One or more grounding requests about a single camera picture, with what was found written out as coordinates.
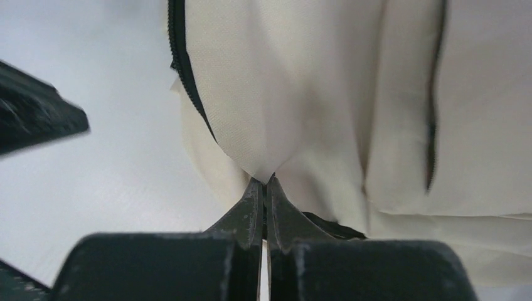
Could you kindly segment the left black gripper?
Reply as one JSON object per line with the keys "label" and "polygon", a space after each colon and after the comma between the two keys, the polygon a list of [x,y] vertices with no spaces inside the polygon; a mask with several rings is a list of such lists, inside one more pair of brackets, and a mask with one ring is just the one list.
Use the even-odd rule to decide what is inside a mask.
{"label": "left black gripper", "polygon": [[87,114],[49,83],[1,62],[1,155],[89,131]]}

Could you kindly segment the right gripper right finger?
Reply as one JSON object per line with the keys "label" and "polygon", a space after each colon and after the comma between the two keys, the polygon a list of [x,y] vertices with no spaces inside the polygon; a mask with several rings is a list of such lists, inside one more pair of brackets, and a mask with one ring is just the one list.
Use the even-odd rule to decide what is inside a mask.
{"label": "right gripper right finger", "polygon": [[343,240],[265,187],[271,300],[475,300],[458,256],[423,240]]}

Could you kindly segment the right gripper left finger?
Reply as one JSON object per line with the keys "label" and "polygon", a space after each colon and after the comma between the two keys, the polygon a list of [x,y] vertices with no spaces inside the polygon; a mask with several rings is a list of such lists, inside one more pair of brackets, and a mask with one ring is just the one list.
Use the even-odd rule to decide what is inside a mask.
{"label": "right gripper left finger", "polygon": [[95,233],[68,255],[51,300],[258,300],[263,185],[197,233]]}

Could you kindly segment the beige canvas student bag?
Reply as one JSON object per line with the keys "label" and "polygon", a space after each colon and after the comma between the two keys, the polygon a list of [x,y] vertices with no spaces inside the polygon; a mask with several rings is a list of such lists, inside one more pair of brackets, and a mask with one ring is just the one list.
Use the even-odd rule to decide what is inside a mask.
{"label": "beige canvas student bag", "polygon": [[169,1],[185,148],[367,238],[531,283],[530,1]]}

